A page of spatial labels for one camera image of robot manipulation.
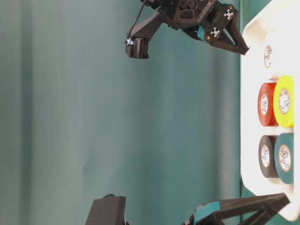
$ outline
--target cable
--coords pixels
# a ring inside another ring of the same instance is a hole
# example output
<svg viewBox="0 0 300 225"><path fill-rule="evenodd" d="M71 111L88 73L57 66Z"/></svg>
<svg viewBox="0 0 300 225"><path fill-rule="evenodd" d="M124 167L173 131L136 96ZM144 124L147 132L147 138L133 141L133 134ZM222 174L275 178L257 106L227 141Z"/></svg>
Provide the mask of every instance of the cable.
<svg viewBox="0 0 300 225"><path fill-rule="evenodd" d="M132 24L132 26L131 26L131 28L130 28L130 30L128 32L127 39L130 39L131 32L132 32L133 28L135 27L136 22L139 20L139 18L141 16L141 13L142 13L142 11L144 9L144 6L146 5L146 2L147 2L147 0L144 0L144 2L142 3L141 9L139 11L139 14L137 15L137 17L135 19L135 22Z"/></svg>

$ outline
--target white tray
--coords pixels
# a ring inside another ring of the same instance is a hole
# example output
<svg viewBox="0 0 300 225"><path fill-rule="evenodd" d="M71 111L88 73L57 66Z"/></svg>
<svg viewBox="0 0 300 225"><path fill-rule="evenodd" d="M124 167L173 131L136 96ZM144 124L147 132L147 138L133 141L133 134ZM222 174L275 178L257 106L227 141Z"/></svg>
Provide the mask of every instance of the white tray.
<svg viewBox="0 0 300 225"><path fill-rule="evenodd" d="M241 57L241 115L240 115L240 160L244 185L255 195L286 193L291 203L280 211L289 221L295 221L300 214L300 158L299 134L300 106L300 0L273 0L244 29L243 37L250 46L246 56ZM272 73L264 66L264 40L276 32L280 41L280 65ZM257 98L264 82L275 82L282 75L294 76L295 120L294 128L263 127L258 119ZM294 132L294 184L284 184L279 178L263 176L258 161L258 145L263 135L280 135Z"/></svg>

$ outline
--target red tape roll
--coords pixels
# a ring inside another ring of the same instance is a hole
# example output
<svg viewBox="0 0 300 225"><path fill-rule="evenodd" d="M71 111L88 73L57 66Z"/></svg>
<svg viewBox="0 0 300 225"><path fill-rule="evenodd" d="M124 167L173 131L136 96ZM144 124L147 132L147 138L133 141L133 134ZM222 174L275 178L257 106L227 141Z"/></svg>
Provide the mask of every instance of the red tape roll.
<svg viewBox="0 0 300 225"><path fill-rule="evenodd" d="M266 126L277 126L274 110L273 96L276 83L263 83L258 94L257 110L261 124Z"/></svg>

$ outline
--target tape roll label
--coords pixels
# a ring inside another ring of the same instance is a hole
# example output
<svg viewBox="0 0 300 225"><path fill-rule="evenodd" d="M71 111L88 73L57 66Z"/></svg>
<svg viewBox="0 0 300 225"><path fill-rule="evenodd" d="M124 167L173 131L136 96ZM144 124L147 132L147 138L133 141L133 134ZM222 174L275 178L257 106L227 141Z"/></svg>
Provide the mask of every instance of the tape roll label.
<svg viewBox="0 0 300 225"><path fill-rule="evenodd" d="M270 68L272 61L273 61L273 50L272 50L272 46L268 45L266 47L266 50L264 51L264 65L266 68Z"/></svg>
<svg viewBox="0 0 300 225"><path fill-rule="evenodd" d="M282 114L287 114L290 110L290 94L289 91L286 89L283 89L280 93L279 97L279 108Z"/></svg>
<svg viewBox="0 0 300 225"><path fill-rule="evenodd" d="M263 116L267 114L268 107L269 107L268 96L266 94L263 94L261 99L261 111Z"/></svg>
<svg viewBox="0 0 300 225"><path fill-rule="evenodd" d="M270 151L269 151L269 148L264 145L262 147L262 165L265 167L265 168L268 168L269 165L270 165Z"/></svg>
<svg viewBox="0 0 300 225"><path fill-rule="evenodd" d="M284 172L289 172L292 164L291 151L286 145L282 145L279 149L279 162Z"/></svg>

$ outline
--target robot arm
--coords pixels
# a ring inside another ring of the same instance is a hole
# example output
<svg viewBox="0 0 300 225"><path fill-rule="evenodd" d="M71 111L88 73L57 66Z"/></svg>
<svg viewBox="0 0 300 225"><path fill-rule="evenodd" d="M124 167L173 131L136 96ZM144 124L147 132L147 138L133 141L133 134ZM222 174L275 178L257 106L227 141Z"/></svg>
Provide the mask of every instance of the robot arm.
<svg viewBox="0 0 300 225"><path fill-rule="evenodd" d="M218 0L141 0L155 15L135 26L127 34L126 53L130 58L147 59L148 44L162 23L183 30L191 38L213 47L246 54L249 50L238 27L238 10Z"/></svg>
<svg viewBox="0 0 300 225"><path fill-rule="evenodd" d="M199 206L181 225L224 225L223 219L256 212L240 225L264 225L290 203L284 193L220 200ZM107 195L94 200L85 225L129 225L125 220L126 197Z"/></svg>

